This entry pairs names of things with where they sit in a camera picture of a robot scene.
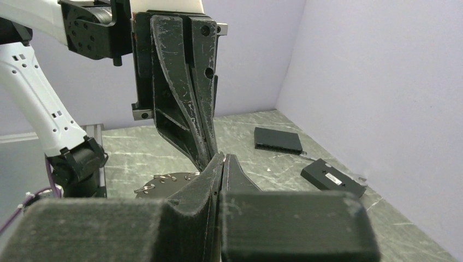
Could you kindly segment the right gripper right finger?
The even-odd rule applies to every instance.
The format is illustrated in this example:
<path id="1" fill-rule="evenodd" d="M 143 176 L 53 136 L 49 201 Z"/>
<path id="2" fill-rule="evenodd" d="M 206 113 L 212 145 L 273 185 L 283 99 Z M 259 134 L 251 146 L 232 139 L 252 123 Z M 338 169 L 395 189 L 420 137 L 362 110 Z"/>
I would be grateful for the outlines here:
<path id="1" fill-rule="evenodd" d="M 236 155 L 224 158 L 222 261 L 380 261 L 360 199 L 343 191 L 262 191 Z"/>

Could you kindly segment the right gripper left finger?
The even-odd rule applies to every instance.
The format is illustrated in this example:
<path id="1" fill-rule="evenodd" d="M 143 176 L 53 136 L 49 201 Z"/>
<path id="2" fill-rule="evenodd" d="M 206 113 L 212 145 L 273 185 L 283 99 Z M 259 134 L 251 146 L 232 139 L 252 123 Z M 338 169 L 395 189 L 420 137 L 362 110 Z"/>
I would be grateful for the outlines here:
<path id="1" fill-rule="evenodd" d="M 1 261 L 219 261 L 224 154 L 164 199 L 44 199 L 31 205 Z"/>

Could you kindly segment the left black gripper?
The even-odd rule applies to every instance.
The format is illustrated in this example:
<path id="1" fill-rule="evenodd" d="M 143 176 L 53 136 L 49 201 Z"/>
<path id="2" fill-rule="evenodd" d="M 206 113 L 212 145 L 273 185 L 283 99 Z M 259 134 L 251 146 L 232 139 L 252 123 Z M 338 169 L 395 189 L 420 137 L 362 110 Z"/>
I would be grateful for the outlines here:
<path id="1" fill-rule="evenodd" d="M 199 171 L 217 151 L 215 64 L 218 39 L 227 34 L 228 24 L 204 14 L 148 10 L 133 18 L 133 117 L 153 118 L 155 111 L 159 134 Z"/>

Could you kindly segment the large metal keyring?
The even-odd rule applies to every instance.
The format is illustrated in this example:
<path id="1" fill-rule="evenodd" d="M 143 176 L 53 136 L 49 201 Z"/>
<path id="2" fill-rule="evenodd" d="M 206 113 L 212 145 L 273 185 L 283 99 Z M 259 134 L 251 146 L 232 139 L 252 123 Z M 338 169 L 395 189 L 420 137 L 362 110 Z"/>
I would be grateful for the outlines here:
<path id="1" fill-rule="evenodd" d="M 200 175 L 200 172 L 174 172 L 153 175 L 142 187 L 135 189 L 136 199 L 167 198 Z"/>

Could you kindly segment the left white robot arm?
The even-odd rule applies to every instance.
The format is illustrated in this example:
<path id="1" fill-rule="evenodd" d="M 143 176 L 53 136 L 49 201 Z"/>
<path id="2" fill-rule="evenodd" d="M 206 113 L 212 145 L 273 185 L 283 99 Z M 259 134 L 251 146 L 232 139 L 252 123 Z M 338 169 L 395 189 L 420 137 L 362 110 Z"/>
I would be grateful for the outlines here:
<path id="1" fill-rule="evenodd" d="M 1 86 L 33 127 L 51 188 L 64 197 L 105 197 L 108 155 L 67 111 L 31 46 L 33 31 L 83 57 L 134 61 L 135 120 L 204 170 L 217 153 L 213 117 L 218 40 L 228 25 L 205 14 L 202 1 L 1 1 Z"/>

